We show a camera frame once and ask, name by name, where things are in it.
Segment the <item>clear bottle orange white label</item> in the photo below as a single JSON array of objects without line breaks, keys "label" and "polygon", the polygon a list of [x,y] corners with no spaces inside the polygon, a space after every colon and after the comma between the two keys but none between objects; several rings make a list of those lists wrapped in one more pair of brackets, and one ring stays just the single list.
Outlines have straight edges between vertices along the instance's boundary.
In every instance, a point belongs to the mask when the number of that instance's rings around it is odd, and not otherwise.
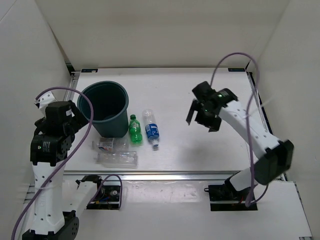
[{"label": "clear bottle orange white label", "polygon": [[101,137],[98,141],[92,141],[91,147],[93,150],[103,152],[127,151],[129,149],[129,143],[126,138]]}]

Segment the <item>clear bottle blue label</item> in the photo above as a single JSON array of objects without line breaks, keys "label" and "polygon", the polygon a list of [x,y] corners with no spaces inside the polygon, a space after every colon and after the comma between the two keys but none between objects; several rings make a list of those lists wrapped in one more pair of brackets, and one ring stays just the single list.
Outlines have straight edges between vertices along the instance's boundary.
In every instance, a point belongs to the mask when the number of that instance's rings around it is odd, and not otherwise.
[{"label": "clear bottle blue label", "polygon": [[160,134],[153,111],[151,109],[145,109],[142,113],[142,120],[148,142],[154,149],[158,148]]}]

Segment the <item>green plastic soda bottle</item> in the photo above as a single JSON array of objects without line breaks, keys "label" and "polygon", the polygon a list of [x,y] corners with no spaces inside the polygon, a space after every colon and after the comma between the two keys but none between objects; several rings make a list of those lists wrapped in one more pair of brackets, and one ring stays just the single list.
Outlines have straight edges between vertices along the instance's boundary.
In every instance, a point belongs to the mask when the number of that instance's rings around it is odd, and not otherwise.
[{"label": "green plastic soda bottle", "polygon": [[133,145],[141,145],[143,143],[141,124],[134,114],[130,115],[128,130],[131,143]]}]

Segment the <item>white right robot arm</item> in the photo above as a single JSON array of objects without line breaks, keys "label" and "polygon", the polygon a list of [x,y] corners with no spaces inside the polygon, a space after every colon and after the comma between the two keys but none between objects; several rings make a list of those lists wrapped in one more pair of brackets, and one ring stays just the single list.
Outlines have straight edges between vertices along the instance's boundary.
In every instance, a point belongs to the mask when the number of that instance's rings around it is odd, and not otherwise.
[{"label": "white right robot arm", "polygon": [[217,132],[221,123],[229,124],[248,144],[250,166],[224,181],[223,190],[230,200],[242,193],[251,193],[256,185],[266,186],[290,169],[294,144],[282,141],[261,124],[250,119],[238,97],[228,88],[216,91],[204,81],[192,89],[192,101],[186,122],[192,117],[210,132]]}]

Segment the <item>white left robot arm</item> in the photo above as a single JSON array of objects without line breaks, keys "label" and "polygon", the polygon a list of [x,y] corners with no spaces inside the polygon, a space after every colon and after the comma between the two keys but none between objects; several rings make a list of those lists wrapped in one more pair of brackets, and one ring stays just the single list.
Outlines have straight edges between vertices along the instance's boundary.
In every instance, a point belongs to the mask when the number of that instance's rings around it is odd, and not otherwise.
[{"label": "white left robot arm", "polygon": [[44,117],[35,122],[30,144],[30,161],[34,174],[35,194],[31,227],[24,240],[74,240],[79,231],[79,217],[90,200],[100,200],[105,188],[99,178],[85,177],[78,182],[71,199],[63,197],[63,176],[69,150],[76,133],[89,121],[74,102],[58,101],[48,90],[35,100]]}]

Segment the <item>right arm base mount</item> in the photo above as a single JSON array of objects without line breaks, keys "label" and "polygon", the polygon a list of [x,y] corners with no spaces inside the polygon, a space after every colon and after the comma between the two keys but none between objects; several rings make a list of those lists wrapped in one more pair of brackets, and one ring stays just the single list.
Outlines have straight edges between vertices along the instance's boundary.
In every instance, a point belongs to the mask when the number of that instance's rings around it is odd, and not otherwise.
[{"label": "right arm base mount", "polygon": [[211,212],[240,212],[257,211],[256,203],[249,207],[245,206],[245,200],[249,194],[250,188],[246,188],[238,193],[232,193],[227,187],[222,185],[208,185],[203,189],[209,195]]}]

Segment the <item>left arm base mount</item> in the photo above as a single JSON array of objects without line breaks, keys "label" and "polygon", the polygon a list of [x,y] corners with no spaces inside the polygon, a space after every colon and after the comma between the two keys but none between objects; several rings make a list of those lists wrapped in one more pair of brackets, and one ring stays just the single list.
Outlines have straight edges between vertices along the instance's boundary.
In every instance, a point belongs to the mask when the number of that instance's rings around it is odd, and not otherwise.
[{"label": "left arm base mount", "polygon": [[121,208],[122,186],[103,185],[95,199],[90,202],[87,210],[119,210]]}]

